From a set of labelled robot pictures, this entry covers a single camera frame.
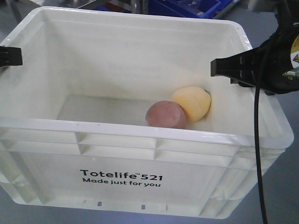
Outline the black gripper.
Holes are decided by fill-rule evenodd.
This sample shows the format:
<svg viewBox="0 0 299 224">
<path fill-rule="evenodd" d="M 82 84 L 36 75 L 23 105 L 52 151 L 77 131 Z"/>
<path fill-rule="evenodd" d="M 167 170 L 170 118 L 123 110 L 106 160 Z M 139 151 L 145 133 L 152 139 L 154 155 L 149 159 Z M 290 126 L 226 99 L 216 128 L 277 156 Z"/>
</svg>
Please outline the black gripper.
<svg viewBox="0 0 299 224">
<path fill-rule="evenodd" d="M 270 94 L 299 89 L 299 2 L 266 0 L 274 12 L 277 30 L 259 47 L 216 58 L 210 63 L 210 76 L 223 76 L 244 87 L 257 87 Z"/>
</svg>

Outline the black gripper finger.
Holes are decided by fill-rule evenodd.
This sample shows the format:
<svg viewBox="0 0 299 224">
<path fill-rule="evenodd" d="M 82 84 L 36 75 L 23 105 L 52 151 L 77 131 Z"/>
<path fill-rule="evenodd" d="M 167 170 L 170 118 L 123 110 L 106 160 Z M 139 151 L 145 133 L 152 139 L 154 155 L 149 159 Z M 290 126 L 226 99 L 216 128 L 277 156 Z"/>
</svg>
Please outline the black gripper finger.
<svg viewBox="0 0 299 224">
<path fill-rule="evenodd" d="M 21 48 L 0 47 L 0 67 L 23 65 Z"/>
</svg>

